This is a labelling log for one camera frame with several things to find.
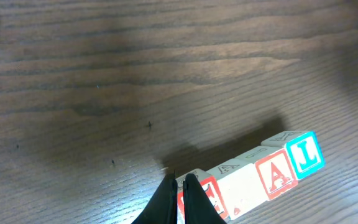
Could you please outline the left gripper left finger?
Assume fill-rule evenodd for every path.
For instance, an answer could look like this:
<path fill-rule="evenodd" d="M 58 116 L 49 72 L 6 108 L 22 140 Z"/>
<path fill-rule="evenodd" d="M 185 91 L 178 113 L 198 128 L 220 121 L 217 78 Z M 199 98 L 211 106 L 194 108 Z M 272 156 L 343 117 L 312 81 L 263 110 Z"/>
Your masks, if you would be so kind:
<path fill-rule="evenodd" d="M 175 173 L 167 174 L 132 224 L 177 224 L 177 194 Z"/>

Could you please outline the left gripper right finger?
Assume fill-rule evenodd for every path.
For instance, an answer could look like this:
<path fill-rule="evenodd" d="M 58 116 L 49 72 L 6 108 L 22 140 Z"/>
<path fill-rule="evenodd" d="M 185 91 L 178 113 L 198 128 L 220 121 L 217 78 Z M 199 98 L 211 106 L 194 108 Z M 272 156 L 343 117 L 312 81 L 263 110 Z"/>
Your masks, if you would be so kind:
<path fill-rule="evenodd" d="M 185 177 L 183 199 L 186 224 L 226 224 L 194 174 Z"/>

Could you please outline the red letter U block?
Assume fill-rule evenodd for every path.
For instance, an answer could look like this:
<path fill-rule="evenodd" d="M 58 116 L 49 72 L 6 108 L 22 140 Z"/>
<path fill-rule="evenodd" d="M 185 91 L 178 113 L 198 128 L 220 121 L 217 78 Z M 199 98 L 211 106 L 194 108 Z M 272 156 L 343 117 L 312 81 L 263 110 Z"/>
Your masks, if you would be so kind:
<path fill-rule="evenodd" d="M 224 204 L 221 191 L 219 189 L 216 178 L 201 169 L 193 169 L 176 178 L 178 182 L 178 223 L 185 224 L 185 205 L 183 198 L 183 182 L 187 174 L 194 174 L 198 182 L 202 186 L 206 196 L 208 197 L 211 205 L 214 207 L 216 213 L 220 216 L 223 223 L 226 223 L 225 219 L 229 216 L 227 208 Z"/>

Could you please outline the white airplane block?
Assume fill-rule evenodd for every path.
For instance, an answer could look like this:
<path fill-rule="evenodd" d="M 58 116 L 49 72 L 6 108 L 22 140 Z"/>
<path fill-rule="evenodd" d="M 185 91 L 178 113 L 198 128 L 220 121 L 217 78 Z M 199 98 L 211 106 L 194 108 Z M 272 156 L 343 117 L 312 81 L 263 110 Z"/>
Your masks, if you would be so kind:
<path fill-rule="evenodd" d="M 219 185 L 230 220 L 266 202 L 268 197 L 253 163 L 230 159 L 209 170 Z"/>

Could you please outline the red letter A block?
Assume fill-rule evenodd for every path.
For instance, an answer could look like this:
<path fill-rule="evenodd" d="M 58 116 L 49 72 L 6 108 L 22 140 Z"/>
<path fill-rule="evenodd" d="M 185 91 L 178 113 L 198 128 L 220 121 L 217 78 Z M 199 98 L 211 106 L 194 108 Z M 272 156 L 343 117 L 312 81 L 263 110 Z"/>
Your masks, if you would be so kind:
<path fill-rule="evenodd" d="M 236 156 L 236 159 L 255 165 L 268 200 L 273 200 L 298 185 L 298 179 L 284 148 L 257 146 Z"/>

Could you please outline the blue letter block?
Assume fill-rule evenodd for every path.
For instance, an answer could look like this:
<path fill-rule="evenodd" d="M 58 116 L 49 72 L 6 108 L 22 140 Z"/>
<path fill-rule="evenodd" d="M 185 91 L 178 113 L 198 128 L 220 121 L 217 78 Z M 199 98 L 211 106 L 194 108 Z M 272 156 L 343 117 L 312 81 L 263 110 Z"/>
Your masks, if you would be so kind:
<path fill-rule="evenodd" d="M 261 145 L 286 149 L 298 180 L 314 174 L 325 165 L 314 131 L 282 131 L 263 140 Z"/>

